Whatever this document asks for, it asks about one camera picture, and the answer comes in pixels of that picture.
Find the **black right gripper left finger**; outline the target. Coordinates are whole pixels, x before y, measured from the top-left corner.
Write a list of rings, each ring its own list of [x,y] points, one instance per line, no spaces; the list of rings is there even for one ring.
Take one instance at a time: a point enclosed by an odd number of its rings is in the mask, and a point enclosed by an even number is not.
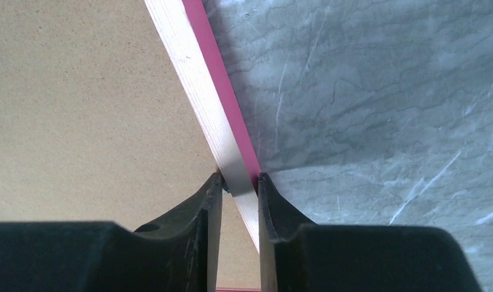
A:
[[[0,222],[0,291],[215,291],[222,183],[135,231],[112,221]]]

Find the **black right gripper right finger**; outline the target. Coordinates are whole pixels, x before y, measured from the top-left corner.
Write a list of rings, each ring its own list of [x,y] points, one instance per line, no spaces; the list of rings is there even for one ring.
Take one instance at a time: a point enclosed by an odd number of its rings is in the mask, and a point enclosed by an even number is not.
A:
[[[323,225],[258,177],[263,291],[480,291],[457,241],[424,226]]]

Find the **pink picture frame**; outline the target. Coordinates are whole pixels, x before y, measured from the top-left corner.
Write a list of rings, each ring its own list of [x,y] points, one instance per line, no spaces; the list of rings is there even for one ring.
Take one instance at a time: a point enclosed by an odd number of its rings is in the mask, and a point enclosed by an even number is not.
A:
[[[258,291],[256,178],[260,166],[202,1],[146,7],[229,192],[224,195],[218,288]]]

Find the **brown cardboard backing board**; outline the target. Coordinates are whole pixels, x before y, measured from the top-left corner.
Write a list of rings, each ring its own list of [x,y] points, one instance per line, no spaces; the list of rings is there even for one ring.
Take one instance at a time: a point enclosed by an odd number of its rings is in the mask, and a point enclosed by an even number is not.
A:
[[[146,1],[0,1],[0,221],[135,230],[216,169]]]

